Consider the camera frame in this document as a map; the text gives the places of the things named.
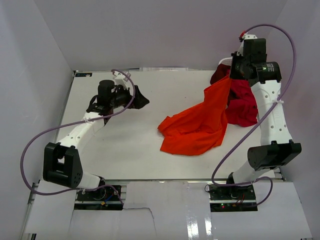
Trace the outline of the orange t shirt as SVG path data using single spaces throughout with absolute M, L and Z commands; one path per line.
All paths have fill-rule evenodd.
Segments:
M 204 89 L 203 102 L 173 116 L 157 127 L 163 135 L 160 151 L 199 156 L 222 144 L 227 130 L 226 107 L 232 80 L 224 77 Z

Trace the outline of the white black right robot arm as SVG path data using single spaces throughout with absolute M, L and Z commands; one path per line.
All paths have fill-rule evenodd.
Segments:
M 300 143 L 290 134 L 281 96 L 281 71 L 277 62 L 267 61 L 266 39 L 254 35 L 245 37 L 237 52 L 232 54 L 232 79 L 246 80 L 255 98 L 260 145 L 250 147 L 247 161 L 232 172 L 225 187 L 226 195 L 236 200 L 244 193 L 244 185 L 251 185 L 270 170 L 287 165 L 302 151 Z

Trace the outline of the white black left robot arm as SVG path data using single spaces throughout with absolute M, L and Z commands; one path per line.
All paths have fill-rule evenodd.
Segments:
M 89 102 L 83 116 L 83 123 L 77 125 L 57 143 L 48 143 L 44 149 L 43 179 L 71 189 L 88 189 L 94 199 L 105 196 L 106 187 L 102 178 L 85 172 L 81 164 L 81 153 L 91 138 L 109 121 L 109 115 L 122 107 L 141 109 L 149 104 L 137 85 L 134 94 L 124 82 L 102 80 L 97 87 L 97 95 Z

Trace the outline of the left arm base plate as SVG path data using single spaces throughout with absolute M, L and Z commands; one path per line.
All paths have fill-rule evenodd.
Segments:
M 122 195 L 121 185 L 113 185 L 113 188 L 108 186 L 90 192 L 78 191 L 74 209 L 83 211 L 121 211 L 123 204 L 120 202 L 118 195 Z

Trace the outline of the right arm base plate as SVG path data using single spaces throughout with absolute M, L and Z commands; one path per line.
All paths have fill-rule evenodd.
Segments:
M 209 194 L 212 213 L 256 212 L 256 194 L 253 185 L 219 187 L 207 184 L 204 191 Z

